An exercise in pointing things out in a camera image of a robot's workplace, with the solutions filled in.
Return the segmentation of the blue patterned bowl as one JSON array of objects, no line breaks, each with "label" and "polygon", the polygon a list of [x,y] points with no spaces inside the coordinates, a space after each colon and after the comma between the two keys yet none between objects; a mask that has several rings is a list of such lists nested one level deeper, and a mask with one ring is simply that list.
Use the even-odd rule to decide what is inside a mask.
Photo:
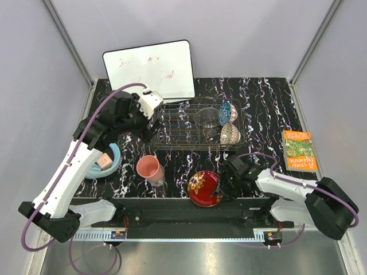
[{"label": "blue patterned bowl", "polygon": [[219,122],[221,126],[224,126],[226,123],[234,123],[237,119],[237,109],[229,101],[224,101],[219,107],[219,111]]}]

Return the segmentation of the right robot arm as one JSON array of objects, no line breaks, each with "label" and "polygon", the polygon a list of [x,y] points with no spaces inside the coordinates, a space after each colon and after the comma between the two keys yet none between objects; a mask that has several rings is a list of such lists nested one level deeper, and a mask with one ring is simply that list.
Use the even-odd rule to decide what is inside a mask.
[{"label": "right robot arm", "polygon": [[291,221],[315,226],[322,234],[341,240],[347,229],[359,223],[359,209],[331,178],[305,180],[245,160],[246,154],[231,155],[222,165],[212,192],[236,199],[241,190],[276,195],[272,205],[260,213],[263,225],[273,227]]}]

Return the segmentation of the clear glass plate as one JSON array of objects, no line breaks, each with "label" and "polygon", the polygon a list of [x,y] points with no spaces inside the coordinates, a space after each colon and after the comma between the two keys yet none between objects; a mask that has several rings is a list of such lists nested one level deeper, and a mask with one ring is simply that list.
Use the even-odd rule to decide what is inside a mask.
[{"label": "clear glass plate", "polygon": [[200,109],[194,116],[193,120],[197,125],[206,128],[214,128],[220,126],[220,121],[225,118],[223,112],[216,108]]}]

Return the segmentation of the red floral plate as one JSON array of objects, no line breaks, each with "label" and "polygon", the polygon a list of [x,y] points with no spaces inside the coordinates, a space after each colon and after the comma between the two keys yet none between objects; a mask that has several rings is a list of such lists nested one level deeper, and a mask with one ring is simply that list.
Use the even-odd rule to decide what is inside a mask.
[{"label": "red floral plate", "polygon": [[190,200],[200,207],[213,207],[223,200],[211,198],[211,193],[217,188],[220,176],[208,170],[195,173],[188,183],[188,195]]}]

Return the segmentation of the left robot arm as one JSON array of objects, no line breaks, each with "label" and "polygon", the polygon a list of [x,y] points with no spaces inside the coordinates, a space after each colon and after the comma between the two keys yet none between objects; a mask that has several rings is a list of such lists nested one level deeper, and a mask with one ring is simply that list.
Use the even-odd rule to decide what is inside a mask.
[{"label": "left robot arm", "polygon": [[22,232],[24,249],[31,223],[61,243],[71,239],[78,229],[107,222],[119,226],[124,219],[124,205],[114,199],[102,198],[92,203],[72,205],[71,200],[81,182],[104,151],[118,136],[130,132],[147,143],[157,133],[159,120],[147,125],[155,110],[163,104],[157,92],[141,95],[125,91],[112,92],[92,116],[82,120],[59,168],[43,191],[31,202],[22,202],[18,211],[28,221]]}]

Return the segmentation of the pink tumbler cup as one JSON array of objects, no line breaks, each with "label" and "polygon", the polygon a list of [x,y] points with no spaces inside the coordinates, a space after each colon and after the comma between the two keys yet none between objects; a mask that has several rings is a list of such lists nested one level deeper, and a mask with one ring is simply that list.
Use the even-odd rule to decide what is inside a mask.
[{"label": "pink tumbler cup", "polygon": [[153,187],[160,187],[165,181],[165,172],[159,160],[153,155],[145,155],[136,164],[137,173]]}]

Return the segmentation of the red patterned white bowl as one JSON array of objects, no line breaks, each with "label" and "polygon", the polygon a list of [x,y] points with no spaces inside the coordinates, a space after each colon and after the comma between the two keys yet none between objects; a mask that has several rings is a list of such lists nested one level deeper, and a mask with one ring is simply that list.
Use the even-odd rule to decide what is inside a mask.
[{"label": "red patterned white bowl", "polygon": [[220,143],[224,145],[237,144],[239,143],[241,134],[238,128],[232,123],[226,123],[220,135]]}]

